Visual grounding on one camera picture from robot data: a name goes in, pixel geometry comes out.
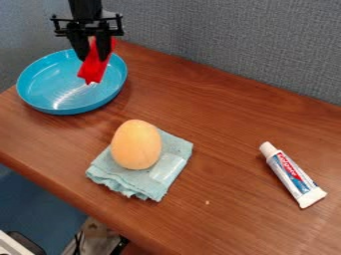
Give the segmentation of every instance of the tabletop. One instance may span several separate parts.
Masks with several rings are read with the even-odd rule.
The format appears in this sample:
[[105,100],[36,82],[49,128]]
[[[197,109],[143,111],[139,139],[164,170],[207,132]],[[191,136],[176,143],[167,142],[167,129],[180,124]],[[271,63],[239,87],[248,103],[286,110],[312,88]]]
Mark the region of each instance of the tabletop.
[[[339,254],[341,108],[125,42],[117,54],[124,88],[89,113],[50,116],[14,88],[0,95],[0,161],[155,254]],[[85,177],[129,119],[193,143],[160,203]],[[303,210],[259,154],[266,140],[328,193]]]

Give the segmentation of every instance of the blue bowl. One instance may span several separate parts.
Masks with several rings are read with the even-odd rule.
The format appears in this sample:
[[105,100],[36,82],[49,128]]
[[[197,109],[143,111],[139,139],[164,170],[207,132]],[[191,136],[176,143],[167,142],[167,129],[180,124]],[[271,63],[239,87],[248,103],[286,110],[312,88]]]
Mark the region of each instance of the blue bowl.
[[126,65],[112,54],[101,82],[89,85],[77,77],[80,66],[73,50],[56,52],[33,62],[17,80],[22,101],[52,115],[80,114],[104,105],[122,88]]

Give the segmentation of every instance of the egg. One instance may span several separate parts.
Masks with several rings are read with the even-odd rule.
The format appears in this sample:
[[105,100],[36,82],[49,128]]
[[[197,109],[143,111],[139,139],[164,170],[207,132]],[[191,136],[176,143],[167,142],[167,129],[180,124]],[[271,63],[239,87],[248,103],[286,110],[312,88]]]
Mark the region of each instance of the egg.
[[122,168],[141,170],[159,160],[161,146],[156,127],[144,121],[129,120],[118,126],[113,134],[110,153]]

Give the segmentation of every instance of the white tube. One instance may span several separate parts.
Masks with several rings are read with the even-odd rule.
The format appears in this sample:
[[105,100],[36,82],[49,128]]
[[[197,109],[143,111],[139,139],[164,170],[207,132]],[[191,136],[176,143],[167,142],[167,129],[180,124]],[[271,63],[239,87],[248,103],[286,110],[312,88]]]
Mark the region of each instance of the white tube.
[[318,187],[283,151],[276,149],[268,141],[260,145],[259,150],[299,207],[306,208],[320,200],[326,196],[326,192]]

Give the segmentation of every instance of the light blue cloth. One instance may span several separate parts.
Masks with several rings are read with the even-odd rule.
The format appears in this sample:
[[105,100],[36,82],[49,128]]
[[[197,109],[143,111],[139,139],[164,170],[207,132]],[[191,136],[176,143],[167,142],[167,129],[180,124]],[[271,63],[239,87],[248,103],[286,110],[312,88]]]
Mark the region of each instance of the light blue cloth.
[[159,202],[180,173],[191,155],[192,143],[159,130],[163,140],[161,157],[148,169],[133,171],[121,168],[113,161],[106,147],[92,161],[86,176],[124,196],[135,195]]

